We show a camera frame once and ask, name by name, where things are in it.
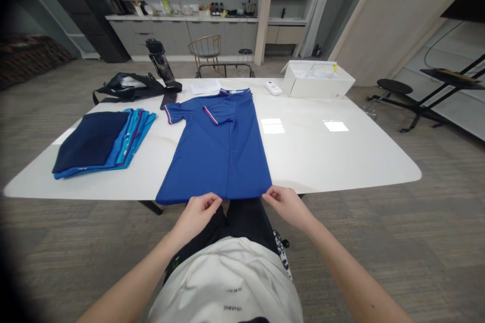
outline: short sleeve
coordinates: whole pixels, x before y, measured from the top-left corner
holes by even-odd
[[[235,103],[230,98],[225,98],[215,105],[203,106],[203,108],[214,124],[219,125],[233,120],[232,116],[235,111]]]
[[[197,104],[197,99],[192,98],[188,101],[182,103],[167,103],[163,105],[165,112],[167,113],[168,123],[170,125],[178,123],[182,119],[188,119],[192,114],[195,105]]]

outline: striped sleeve cuff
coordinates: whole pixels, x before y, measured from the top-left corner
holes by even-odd
[[[206,112],[206,114],[209,115],[209,117],[211,118],[211,120],[214,121],[214,124],[218,125],[218,123],[217,123],[216,119],[214,118],[214,116],[212,116],[212,114],[209,112],[209,110],[205,106],[204,106],[204,111]]]
[[[172,118],[170,117],[170,113],[168,112],[167,105],[163,105],[163,108],[165,109],[165,112],[167,113],[167,119],[168,119],[168,123],[169,123],[170,125],[172,125]]]

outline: bottle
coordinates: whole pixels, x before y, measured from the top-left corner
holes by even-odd
[[[172,9],[170,8],[170,1],[169,0],[162,0],[163,11],[167,15],[172,14]]]

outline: black bag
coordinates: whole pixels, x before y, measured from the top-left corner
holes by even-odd
[[[144,87],[124,87],[121,81],[125,77],[132,77],[136,81],[143,83]],[[95,105],[100,103],[96,98],[95,92],[105,93],[117,98],[105,98],[103,102],[133,102],[140,98],[159,96],[165,93],[165,87],[158,82],[149,72],[148,76],[140,76],[135,73],[118,73],[111,81],[100,89],[93,91],[92,101]]]

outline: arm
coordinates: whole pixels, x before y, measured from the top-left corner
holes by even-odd
[[[214,193],[192,197],[172,231],[78,322],[138,321],[172,257],[204,229],[221,202]]]
[[[263,194],[274,209],[313,242],[323,256],[357,323],[412,322],[410,316],[307,209],[291,188]]]

